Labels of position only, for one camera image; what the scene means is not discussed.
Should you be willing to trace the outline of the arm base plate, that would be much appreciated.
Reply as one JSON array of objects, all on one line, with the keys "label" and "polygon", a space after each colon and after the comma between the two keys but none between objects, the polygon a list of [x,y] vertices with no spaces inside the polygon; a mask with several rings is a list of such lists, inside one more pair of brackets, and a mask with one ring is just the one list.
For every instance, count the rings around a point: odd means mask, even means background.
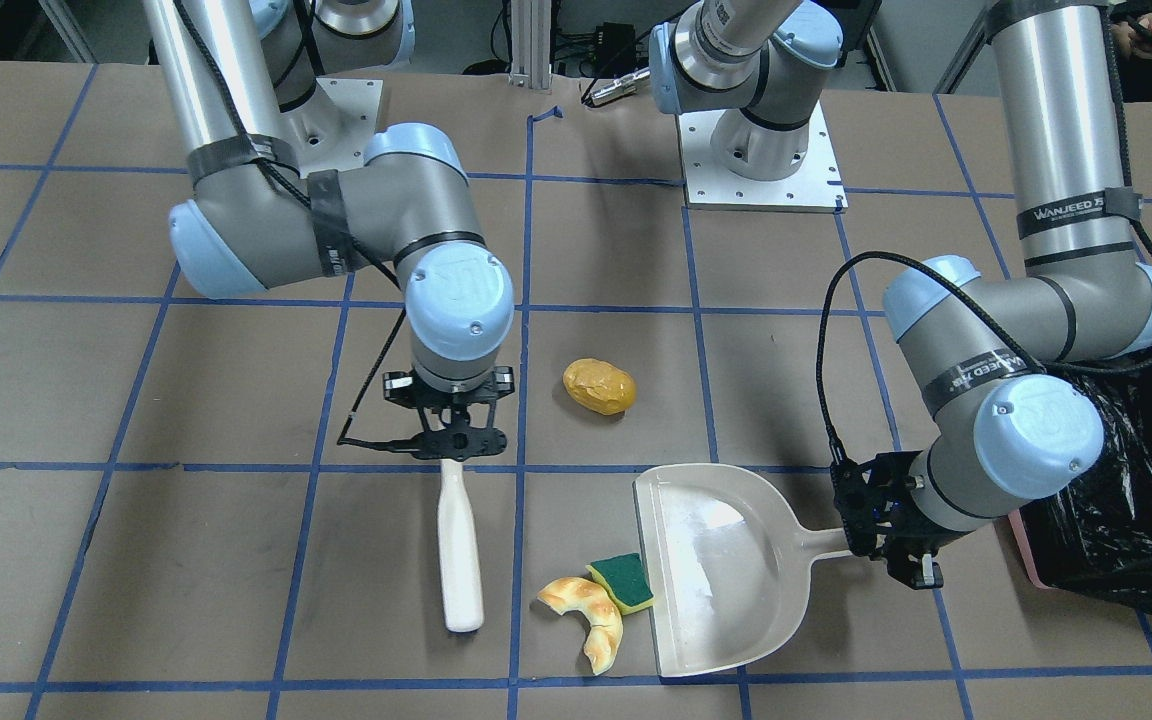
[{"label": "arm base plate", "polygon": [[740,109],[677,118],[690,209],[819,211],[849,206],[823,105],[788,132],[756,126]]},{"label": "arm base plate", "polygon": [[320,170],[353,170],[365,164],[364,150],[378,129],[380,79],[319,78],[314,94],[283,111],[285,141],[296,156],[300,176]]}]

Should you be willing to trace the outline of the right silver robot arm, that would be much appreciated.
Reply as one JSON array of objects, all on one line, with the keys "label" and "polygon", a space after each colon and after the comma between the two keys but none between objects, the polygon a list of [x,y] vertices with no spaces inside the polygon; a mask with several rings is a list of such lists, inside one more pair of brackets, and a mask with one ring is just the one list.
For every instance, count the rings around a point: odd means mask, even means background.
[{"label": "right silver robot arm", "polygon": [[351,164],[343,115],[314,65],[285,45],[291,13],[259,22],[251,1],[147,1],[157,61],[185,141],[194,195],[170,210],[180,270],[200,295],[233,300],[374,266],[402,293],[412,366],[384,397],[420,432],[372,442],[422,460],[494,456],[493,418],[515,388],[497,364],[515,287],[486,247],[450,138],[424,123],[374,132]]}]

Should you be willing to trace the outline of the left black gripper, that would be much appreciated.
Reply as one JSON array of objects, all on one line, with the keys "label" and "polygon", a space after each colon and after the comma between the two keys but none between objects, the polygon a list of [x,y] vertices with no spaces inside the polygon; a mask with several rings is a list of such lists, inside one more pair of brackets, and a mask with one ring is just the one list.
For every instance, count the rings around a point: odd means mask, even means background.
[{"label": "left black gripper", "polygon": [[856,556],[886,561],[888,575],[915,591],[942,588],[935,556],[945,544],[945,528],[914,501],[911,467],[918,452],[878,454],[864,464],[844,450],[832,455],[831,483],[847,548]]}]

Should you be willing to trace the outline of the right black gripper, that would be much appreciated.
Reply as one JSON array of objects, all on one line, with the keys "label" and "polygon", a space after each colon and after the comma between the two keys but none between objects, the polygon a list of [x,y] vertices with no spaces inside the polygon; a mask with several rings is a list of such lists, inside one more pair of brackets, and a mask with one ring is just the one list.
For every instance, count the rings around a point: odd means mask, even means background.
[{"label": "right black gripper", "polygon": [[412,372],[384,376],[384,397],[419,414],[420,432],[384,441],[381,450],[420,460],[454,460],[503,454],[508,439],[495,424],[497,401],[515,392],[515,369],[494,366],[479,387],[467,392],[435,389]]}]

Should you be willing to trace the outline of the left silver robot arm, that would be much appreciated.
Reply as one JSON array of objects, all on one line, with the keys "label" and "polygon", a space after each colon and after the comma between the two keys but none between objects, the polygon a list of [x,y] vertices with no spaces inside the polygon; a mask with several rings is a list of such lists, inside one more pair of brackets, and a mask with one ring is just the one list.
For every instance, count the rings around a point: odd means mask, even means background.
[{"label": "left silver robot arm", "polygon": [[[842,518],[794,543],[805,562],[882,560],[941,588],[943,544],[1087,473],[1094,406],[1055,376],[1152,347],[1152,265],[1126,159],[1116,50],[1102,1],[988,1],[982,20],[1005,101],[1025,273],[984,281],[955,255],[904,262],[882,295],[893,340],[938,430],[920,452],[855,462],[826,433]],[[780,181],[803,150],[838,58],[838,23],[809,1],[698,1],[650,35],[658,109],[722,111],[710,146],[728,170]]]}]

